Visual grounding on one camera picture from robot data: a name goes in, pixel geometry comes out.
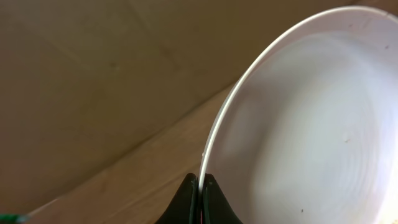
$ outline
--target green object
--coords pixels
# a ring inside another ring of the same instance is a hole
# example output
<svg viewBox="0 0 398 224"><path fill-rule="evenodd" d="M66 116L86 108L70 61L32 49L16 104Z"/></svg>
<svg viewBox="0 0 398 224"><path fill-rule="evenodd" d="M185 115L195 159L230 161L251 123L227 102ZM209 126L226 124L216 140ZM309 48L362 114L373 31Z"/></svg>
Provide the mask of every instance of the green object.
<svg viewBox="0 0 398 224"><path fill-rule="evenodd" d="M28 219L27 215L0 214L0 224L23 223Z"/></svg>

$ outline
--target beige wall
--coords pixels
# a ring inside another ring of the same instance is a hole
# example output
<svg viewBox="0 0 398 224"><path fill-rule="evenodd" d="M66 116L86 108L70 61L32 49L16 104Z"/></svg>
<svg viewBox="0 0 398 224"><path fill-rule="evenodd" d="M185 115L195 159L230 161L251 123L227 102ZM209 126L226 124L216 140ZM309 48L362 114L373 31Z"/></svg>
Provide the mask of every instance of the beige wall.
<svg viewBox="0 0 398 224"><path fill-rule="evenodd" d="M349 0L0 1L0 211L67 192Z"/></svg>

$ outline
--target white plate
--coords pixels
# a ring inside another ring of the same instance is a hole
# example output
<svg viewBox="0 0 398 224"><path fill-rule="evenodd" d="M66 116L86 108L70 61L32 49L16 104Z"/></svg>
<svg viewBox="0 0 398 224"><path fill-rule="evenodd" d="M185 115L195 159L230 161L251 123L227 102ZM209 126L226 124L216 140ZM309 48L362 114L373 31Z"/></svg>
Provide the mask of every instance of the white plate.
<svg viewBox="0 0 398 224"><path fill-rule="evenodd" d="M202 159L244 223L398 219L398 20L341 7L268 46L224 102Z"/></svg>

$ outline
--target white bowl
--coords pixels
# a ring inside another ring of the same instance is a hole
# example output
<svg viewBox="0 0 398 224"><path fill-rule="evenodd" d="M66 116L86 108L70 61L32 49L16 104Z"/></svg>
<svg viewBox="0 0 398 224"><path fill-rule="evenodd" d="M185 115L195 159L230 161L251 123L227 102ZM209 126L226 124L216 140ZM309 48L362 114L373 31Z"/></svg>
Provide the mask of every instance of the white bowl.
<svg viewBox="0 0 398 224"><path fill-rule="evenodd" d="M321 12L239 79L202 159L243 223L398 222L398 20Z"/></svg>

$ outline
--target cardboard surface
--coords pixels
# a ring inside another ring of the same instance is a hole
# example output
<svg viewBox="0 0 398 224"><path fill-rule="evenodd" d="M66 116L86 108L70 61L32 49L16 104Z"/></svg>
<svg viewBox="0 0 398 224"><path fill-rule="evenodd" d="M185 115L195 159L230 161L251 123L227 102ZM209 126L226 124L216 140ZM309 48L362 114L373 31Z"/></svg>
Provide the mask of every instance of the cardboard surface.
<svg viewBox="0 0 398 224"><path fill-rule="evenodd" d="M356 4L376 7L391 14L398 15L398 1L395 0L359 0Z"/></svg>
<svg viewBox="0 0 398 224"><path fill-rule="evenodd" d="M198 170L203 146L230 88L41 210L28 223L154 223L185 175Z"/></svg>
<svg viewBox="0 0 398 224"><path fill-rule="evenodd" d="M2 1L0 210L70 191L235 82L290 26L348 2Z"/></svg>

